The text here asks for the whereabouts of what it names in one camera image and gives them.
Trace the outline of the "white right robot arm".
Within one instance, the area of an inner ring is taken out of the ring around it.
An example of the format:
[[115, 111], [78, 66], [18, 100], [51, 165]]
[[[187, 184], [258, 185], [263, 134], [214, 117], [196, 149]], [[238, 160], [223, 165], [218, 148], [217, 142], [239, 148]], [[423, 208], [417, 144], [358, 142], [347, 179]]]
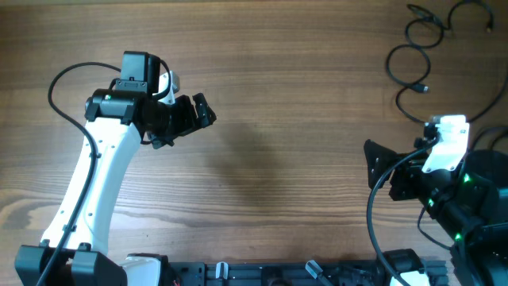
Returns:
[[507, 155], [480, 149], [455, 168], [430, 171], [427, 153], [437, 141], [418, 140], [411, 153], [364, 143], [372, 207], [385, 182], [394, 201], [418, 199], [430, 218], [453, 240], [448, 251], [462, 285], [507, 283]]

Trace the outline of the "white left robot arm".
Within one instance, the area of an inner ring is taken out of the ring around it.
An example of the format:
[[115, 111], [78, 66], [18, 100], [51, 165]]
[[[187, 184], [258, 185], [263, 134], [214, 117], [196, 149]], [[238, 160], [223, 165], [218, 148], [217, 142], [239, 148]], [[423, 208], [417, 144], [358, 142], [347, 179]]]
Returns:
[[60, 208], [36, 246], [23, 245], [15, 269], [25, 285], [179, 285], [166, 256], [108, 256], [110, 223], [127, 167], [143, 145], [173, 145], [211, 126], [203, 94], [179, 93], [178, 77], [158, 56], [127, 51], [119, 76], [87, 99], [83, 147]]

